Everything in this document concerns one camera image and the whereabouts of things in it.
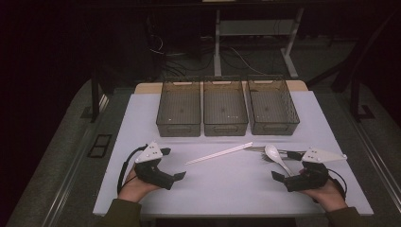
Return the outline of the black metal stand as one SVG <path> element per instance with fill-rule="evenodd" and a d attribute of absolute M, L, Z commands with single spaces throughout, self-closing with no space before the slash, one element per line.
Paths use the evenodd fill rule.
<path fill-rule="evenodd" d="M 360 80 L 352 78 L 351 80 L 351 100 L 350 100 L 350 112 L 351 115 L 357 122 L 362 119 L 374 119 L 375 116 L 371 109 L 367 105 L 361 105 L 359 103 L 360 98 Z"/>

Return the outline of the white metal table frame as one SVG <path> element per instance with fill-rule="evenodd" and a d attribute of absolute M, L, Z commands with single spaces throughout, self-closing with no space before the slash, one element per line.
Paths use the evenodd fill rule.
<path fill-rule="evenodd" d="M 298 78 L 298 73 L 290 53 L 294 45 L 299 26 L 304 14 L 304 8 L 298 8 L 293 19 L 268 20 L 222 20 L 221 12 L 216 11 L 214 74 L 221 76 L 220 38 L 229 36 L 288 36 L 288 43 L 280 49 L 285 66 L 292 79 Z"/>

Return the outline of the person's left hand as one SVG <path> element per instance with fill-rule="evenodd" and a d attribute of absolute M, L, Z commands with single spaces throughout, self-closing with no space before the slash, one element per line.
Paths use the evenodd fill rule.
<path fill-rule="evenodd" d="M 124 201 L 139 202 L 148 193 L 158 189 L 158 186 L 145 183 L 136 177 L 134 168 L 127 175 L 126 181 L 118 193 L 118 198 Z"/>

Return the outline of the metal knife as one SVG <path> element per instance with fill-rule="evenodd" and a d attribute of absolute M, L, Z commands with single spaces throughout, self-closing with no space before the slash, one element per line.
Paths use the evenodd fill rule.
<path fill-rule="evenodd" d="M 266 154 L 268 154 L 268 153 L 287 153 L 286 150 L 278 149 L 275 146 L 249 147 L 249 148 L 247 148 L 247 150 L 264 152 Z"/>

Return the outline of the person's right hand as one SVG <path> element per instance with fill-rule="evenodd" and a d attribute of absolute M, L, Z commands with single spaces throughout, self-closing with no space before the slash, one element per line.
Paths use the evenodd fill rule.
<path fill-rule="evenodd" d="M 304 190 L 303 194 L 315 200 L 325 212 L 334 212 L 347 207 L 345 199 L 331 180 L 321 188 Z"/>

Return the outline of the white table cover board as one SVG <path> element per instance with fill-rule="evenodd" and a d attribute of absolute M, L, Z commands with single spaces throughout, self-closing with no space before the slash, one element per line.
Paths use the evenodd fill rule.
<path fill-rule="evenodd" d="M 283 170 L 279 165 L 262 160 L 260 152 L 240 149 L 242 144 L 253 143 L 287 150 L 321 148 L 340 152 L 315 95 L 294 92 L 291 96 L 301 119 L 291 136 L 246 133 L 161 137 L 156 126 L 159 95 L 132 95 L 97 196 L 95 214 L 104 215 L 115 198 L 123 163 L 132 162 L 138 148 L 156 142 L 162 148 L 171 148 L 159 168 L 168 174 L 186 174 L 170 190 L 157 190 L 142 200 L 142 214 L 147 218 L 320 215 L 323 210 L 319 204 L 301 193 L 288 192 L 272 178 L 272 171 Z"/>

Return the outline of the smoky clear plastic bin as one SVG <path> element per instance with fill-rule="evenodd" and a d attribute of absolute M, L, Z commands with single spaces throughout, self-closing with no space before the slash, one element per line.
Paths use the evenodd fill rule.
<path fill-rule="evenodd" d="M 201 83 L 197 77 L 165 78 L 156 125 L 161 137 L 201 135 Z"/>
<path fill-rule="evenodd" d="M 203 79 L 203 125 L 206 136 L 244 136 L 249 119 L 240 76 Z"/>
<path fill-rule="evenodd" d="M 288 85 L 280 75 L 247 77 L 247 101 L 253 135 L 292 135 L 300 123 Z"/>

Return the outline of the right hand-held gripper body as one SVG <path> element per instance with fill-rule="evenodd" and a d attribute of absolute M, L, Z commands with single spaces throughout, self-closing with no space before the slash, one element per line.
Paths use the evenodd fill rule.
<path fill-rule="evenodd" d="M 307 151 L 296 152 L 304 154 L 300 161 L 304 168 L 298 175 L 284 179 L 284 185 L 288 192 L 321 188 L 328 180 L 340 186 L 339 181 L 329 175 L 329 169 L 324 164 L 345 161 L 347 159 L 345 154 L 337 154 L 320 148 L 309 148 Z"/>

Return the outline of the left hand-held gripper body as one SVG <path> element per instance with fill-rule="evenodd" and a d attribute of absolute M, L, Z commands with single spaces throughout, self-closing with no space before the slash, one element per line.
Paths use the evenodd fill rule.
<path fill-rule="evenodd" d="M 136 176 L 145 183 L 170 190 L 174 184 L 173 176 L 158 168 L 165 155 L 156 142 L 151 142 L 134 161 Z"/>

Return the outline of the white spoon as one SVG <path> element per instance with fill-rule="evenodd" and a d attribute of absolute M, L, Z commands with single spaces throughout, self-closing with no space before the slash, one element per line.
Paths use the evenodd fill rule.
<path fill-rule="evenodd" d="M 282 157 L 280 156 L 279 151 L 275 146 L 266 145 L 265 146 L 265 153 L 276 164 L 281 166 L 290 177 L 292 177 L 294 175 L 294 173 L 289 169 L 289 167 L 282 160 Z"/>

